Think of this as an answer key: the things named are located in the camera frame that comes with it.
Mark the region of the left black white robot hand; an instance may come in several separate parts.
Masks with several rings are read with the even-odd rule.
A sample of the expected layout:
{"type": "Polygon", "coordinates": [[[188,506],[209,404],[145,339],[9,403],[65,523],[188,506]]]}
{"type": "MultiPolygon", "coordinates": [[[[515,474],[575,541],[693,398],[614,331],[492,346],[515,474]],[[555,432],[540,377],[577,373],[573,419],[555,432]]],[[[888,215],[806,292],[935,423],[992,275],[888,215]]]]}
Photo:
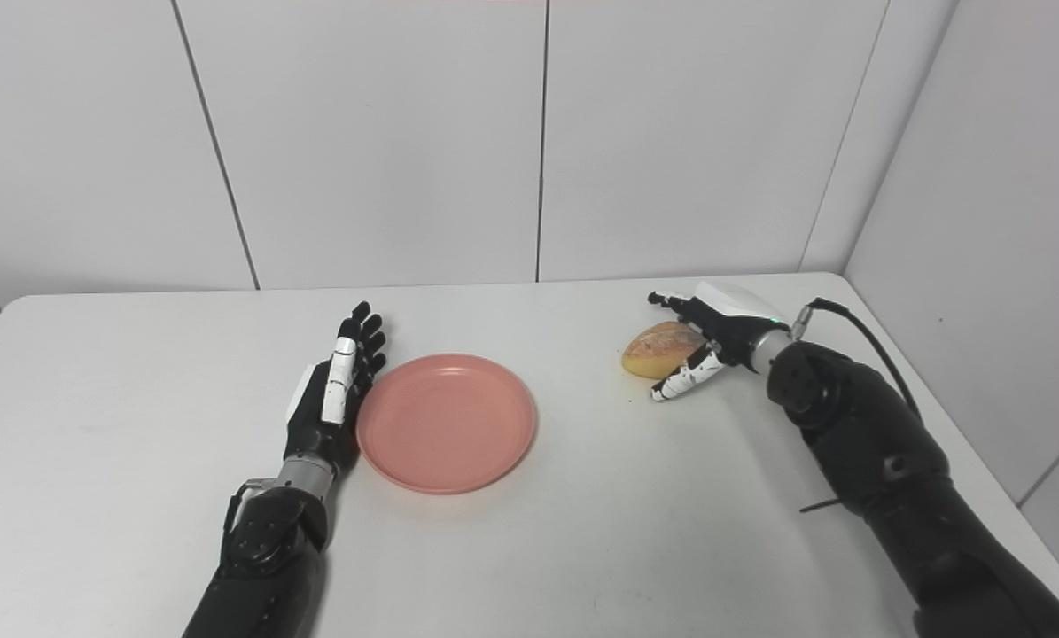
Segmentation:
{"type": "Polygon", "coordinates": [[[287,420],[286,459],[308,456],[346,475],[359,457],[356,420],[385,367],[383,318],[359,303],[339,325],[330,356],[310,366],[287,420]]]}

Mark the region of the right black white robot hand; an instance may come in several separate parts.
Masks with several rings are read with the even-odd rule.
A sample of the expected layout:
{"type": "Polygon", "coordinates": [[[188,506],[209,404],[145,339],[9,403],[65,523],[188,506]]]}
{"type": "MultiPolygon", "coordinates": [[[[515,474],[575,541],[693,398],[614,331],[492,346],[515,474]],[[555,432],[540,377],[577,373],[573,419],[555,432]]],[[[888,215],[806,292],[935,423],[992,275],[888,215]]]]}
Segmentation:
{"type": "Polygon", "coordinates": [[[762,298],[738,285],[702,282],[692,296],[654,291],[647,301],[674,311],[705,341],[656,383],[650,391],[656,402],[687,394],[726,368],[767,375],[780,351],[795,342],[792,327],[762,298]]]}

